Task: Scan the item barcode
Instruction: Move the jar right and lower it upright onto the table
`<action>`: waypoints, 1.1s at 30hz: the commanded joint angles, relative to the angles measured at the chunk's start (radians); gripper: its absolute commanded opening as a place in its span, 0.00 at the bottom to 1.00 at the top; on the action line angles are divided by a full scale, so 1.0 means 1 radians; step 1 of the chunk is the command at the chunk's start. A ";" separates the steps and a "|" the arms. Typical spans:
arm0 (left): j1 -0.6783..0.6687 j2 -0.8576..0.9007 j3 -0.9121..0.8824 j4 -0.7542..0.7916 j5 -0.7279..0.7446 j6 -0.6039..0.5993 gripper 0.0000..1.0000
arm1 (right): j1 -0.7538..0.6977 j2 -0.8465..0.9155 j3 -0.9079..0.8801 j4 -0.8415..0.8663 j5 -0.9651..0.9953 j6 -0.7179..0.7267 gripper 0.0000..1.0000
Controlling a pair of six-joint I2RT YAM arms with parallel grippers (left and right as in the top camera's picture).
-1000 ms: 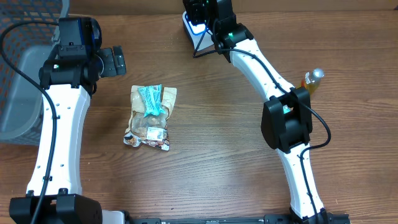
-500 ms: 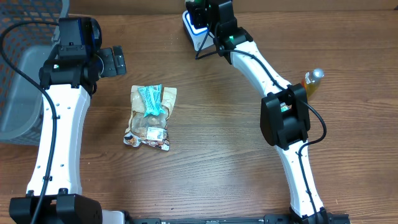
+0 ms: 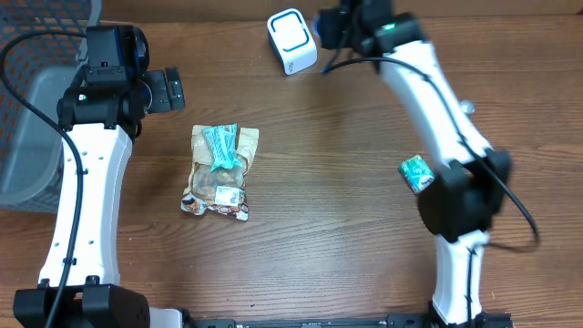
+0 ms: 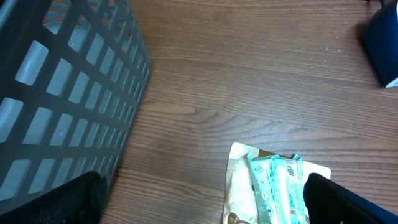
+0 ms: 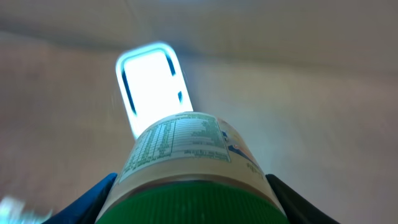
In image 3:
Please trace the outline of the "green tissue pack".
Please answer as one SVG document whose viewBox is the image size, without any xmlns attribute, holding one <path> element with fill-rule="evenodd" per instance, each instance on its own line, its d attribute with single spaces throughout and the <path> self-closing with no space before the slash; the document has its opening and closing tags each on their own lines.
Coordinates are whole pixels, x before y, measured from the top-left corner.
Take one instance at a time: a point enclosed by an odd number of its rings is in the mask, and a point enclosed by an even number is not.
<svg viewBox="0 0 583 328">
<path fill-rule="evenodd" d="M 434 173 L 420 155 L 402 162 L 399 172 L 415 195 L 422 192 L 435 179 Z"/>
</svg>

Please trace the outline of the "mint green snack bar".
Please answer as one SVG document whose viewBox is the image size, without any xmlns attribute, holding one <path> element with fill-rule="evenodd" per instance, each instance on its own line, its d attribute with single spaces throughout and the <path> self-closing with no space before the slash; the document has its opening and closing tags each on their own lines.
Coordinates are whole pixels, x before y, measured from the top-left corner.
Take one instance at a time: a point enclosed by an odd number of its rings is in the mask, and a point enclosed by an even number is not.
<svg viewBox="0 0 583 328">
<path fill-rule="evenodd" d="M 242 162 L 237 156 L 237 128 L 238 124 L 233 123 L 202 130 L 212 156 L 211 171 L 242 167 Z"/>
</svg>

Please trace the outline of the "yellow oil bottle silver cap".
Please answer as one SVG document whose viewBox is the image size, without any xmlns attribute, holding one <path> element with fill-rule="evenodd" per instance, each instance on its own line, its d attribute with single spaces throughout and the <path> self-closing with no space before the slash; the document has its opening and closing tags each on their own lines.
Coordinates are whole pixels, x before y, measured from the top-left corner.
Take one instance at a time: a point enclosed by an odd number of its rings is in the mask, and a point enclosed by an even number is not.
<svg viewBox="0 0 583 328">
<path fill-rule="evenodd" d="M 475 112 L 475 105 L 472 101 L 470 100 L 462 100 L 459 103 L 460 109 L 467 115 L 467 116 L 471 116 L 474 112 Z"/>
</svg>

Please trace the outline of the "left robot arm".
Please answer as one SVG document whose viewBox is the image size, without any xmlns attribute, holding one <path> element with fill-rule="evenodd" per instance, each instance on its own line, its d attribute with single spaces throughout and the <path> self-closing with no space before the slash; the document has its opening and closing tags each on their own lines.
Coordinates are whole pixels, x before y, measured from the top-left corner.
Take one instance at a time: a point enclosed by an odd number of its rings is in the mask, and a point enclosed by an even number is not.
<svg viewBox="0 0 583 328">
<path fill-rule="evenodd" d="M 90 26 L 87 61 L 56 106 L 63 178 L 56 227 L 34 289 L 15 293 L 24 327 L 187 327 L 189 313 L 123 288 L 117 259 L 120 191 L 142 119 L 185 106 L 179 72 L 150 70 L 135 26 Z"/>
</svg>

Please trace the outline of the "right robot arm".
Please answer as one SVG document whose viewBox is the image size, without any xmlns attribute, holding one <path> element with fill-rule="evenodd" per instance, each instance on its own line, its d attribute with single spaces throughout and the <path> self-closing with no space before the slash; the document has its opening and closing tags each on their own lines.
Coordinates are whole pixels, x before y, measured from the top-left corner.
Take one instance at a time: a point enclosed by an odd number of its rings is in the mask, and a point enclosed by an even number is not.
<svg viewBox="0 0 583 328">
<path fill-rule="evenodd" d="M 388 1 L 342 1 L 323 8 L 314 30 L 325 49 L 370 62 L 406 110 L 432 164 L 434 178 L 417 195 L 425 227 L 435 237 L 436 286 L 427 327 L 510 327 L 507 314 L 479 300 L 485 247 L 511 170 L 507 152 L 494 151 L 450 87 L 435 47 L 410 13 Z"/>
</svg>

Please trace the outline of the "brown snack pouch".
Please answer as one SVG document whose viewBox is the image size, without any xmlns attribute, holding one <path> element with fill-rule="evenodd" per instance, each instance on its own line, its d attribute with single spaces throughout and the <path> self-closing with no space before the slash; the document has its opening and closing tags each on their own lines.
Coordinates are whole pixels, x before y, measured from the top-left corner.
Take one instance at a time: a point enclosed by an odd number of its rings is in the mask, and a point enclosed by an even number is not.
<svg viewBox="0 0 583 328">
<path fill-rule="evenodd" d="M 196 216 L 212 211 L 236 220 L 249 218 L 245 178 L 251 170 L 260 131 L 256 128 L 237 128 L 237 156 L 242 167 L 211 171 L 212 156 L 205 138 L 204 128 L 195 125 L 191 133 L 192 168 L 188 187 L 183 191 L 180 207 Z"/>
</svg>

